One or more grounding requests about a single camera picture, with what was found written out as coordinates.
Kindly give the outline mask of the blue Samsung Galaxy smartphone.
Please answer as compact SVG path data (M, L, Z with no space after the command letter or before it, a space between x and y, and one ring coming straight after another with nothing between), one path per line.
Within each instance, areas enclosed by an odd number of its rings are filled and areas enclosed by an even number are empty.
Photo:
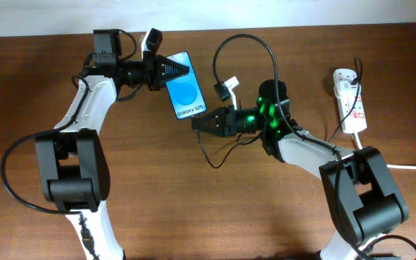
M168 57L189 68L185 76L166 82L166 88L178 120L190 118L207 110L201 88L194 73L191 59L187 52L175 53Z

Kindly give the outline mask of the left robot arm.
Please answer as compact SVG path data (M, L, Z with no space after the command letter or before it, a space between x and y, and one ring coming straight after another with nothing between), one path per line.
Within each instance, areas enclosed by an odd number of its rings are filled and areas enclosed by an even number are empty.
M74 226L87 259L125 259L108 216L111 177L99 133L121 88L165 83L186 76L189 68L157 54L163 40L152 28L144 35L139 61L123 56L122 30L94 30L95 50L84 59L73 81L77 94L64 118L35 140L42 191Z

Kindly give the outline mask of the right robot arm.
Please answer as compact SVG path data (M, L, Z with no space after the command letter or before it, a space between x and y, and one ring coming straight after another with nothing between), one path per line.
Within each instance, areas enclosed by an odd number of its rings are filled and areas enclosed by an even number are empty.
M338 148L313 137L289 112L286 84L269 79L253 108L219 107L194 118L197 132L218 137L255 134L265 152L319 178L335 232L317 259L366 259L367 247L409 218L407 203L375 147Z

